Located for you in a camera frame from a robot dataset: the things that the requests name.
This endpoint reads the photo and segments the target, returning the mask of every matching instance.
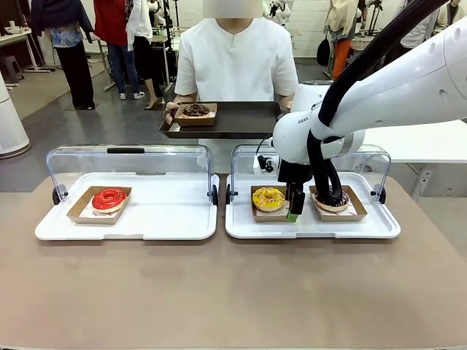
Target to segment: chocolate donut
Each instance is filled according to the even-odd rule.
[[[333,203],[331,206],[328,206],[324,204],[322,201],[320,201],[320,196],[316,192],[314,194],[314,201],[320,208],[325,209],[326,211],[338,212],[338,211],[345,210],[349,206],[350,197],[346,192],[343,192],[342,200],[340,202]]]
[[[209,108],[202,104],[191,104],[183,109],[183,114],[189,117],[203,117],[209,114]]]

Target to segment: white sneaker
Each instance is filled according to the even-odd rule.
[[[135,100],[140,100],[140,99],[142,99],[143,97],[144,97],[144,92],[142,92],[142,91],[139,91],[138,93],[135,93],[135,94],[134,94],[134,99],[135,99]]]

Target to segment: dark serving tray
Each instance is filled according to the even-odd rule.
[[[214,126],[185,126],[171,130],[164,120],[159,131],[170,139],[264,139],[281,115],[277,102],[200,102],[217,104]]]

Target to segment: orange pants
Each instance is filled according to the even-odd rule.
[[[333,79],[337,79],[345,68],[352,40],[340,40],[336,43],[336,60],[334,61]]]

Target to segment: person's hand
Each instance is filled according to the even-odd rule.
[[[292,105],[293,105],[293,101],[288,101],[287,102],[287,105],[285,106],[285,110],[290,113],[290,110],[292,110]]]
[[[177,113],[178,109],[180,108],[179,104],[175,104],[174,102],[168,102],[166,105],[166,111],[163,113],[166,118],[166,123],[172,125],[174,121],[175,114]]]

